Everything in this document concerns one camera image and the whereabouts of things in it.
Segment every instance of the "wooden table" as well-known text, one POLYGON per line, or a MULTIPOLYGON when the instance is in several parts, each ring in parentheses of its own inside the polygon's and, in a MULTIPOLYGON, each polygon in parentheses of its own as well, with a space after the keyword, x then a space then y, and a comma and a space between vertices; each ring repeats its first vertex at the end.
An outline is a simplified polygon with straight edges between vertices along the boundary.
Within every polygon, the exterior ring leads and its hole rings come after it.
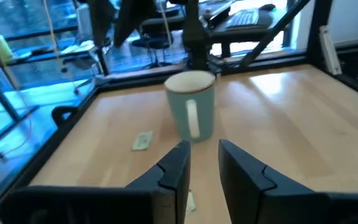
MULTIPOLYGON (((358 93, 309 65, 245 73, 219 82, 215 130, 192 145, 196 211, 186 223, 230 223, 218 172, 229 139, 313 190, 358 192, 358 93)), ((102 93, 32 185, 125 186, 177 142, 163 86, 102 93), (137 134, 154 131, 147 151, 137 134)))

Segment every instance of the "light blue mug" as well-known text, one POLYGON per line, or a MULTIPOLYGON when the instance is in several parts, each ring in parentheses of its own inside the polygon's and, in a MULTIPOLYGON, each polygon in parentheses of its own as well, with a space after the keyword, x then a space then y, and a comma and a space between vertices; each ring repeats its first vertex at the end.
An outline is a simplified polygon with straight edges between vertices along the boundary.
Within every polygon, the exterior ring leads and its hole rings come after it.
POLYGON ((164 83, 177 131, 200 142, 213 134, 215 76, 206 71, 181 72, 164 83))

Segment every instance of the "white wall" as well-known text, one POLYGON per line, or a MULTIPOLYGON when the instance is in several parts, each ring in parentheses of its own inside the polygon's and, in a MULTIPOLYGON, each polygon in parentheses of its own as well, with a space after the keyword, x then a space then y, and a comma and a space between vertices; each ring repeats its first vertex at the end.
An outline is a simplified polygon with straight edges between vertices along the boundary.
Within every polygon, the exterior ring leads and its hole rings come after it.
MULTIPOLYGON (((305 49, 308 45, 314 2, 311 0, 294 20, 293 47, 296 49, 305 49)), ((358 0, 334 0, 328 27, 336 44, 358 40, 358 0)))

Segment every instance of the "white mug handle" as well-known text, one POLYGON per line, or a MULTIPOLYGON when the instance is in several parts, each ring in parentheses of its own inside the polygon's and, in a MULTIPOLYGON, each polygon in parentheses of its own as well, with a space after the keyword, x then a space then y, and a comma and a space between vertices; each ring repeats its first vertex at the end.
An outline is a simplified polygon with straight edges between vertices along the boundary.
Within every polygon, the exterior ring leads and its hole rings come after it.
POLYGON ((190 136, 192 138, 198 138, 200 136, 200 126, 198 125, 197 102, 195 100, 186 101, 186 108, 190 136))

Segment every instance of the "paper note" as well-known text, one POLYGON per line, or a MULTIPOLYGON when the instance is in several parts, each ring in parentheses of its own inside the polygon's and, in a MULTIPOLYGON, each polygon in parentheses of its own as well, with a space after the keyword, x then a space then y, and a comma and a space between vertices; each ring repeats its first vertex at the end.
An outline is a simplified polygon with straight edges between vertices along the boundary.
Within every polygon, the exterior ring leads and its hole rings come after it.
POLYGON ((153 132, 149 131, 146 133, 139 133, 136 137, 134 145, 132 146, 132 150, 139 151, 139 150, 146 150, 150 146, 150 142, 153 138, 153 132))
POLYGON ((187 197, 186 214, 196 210, 196 204, 194 202, 193 193, 189 190, 189 196, 187 197))

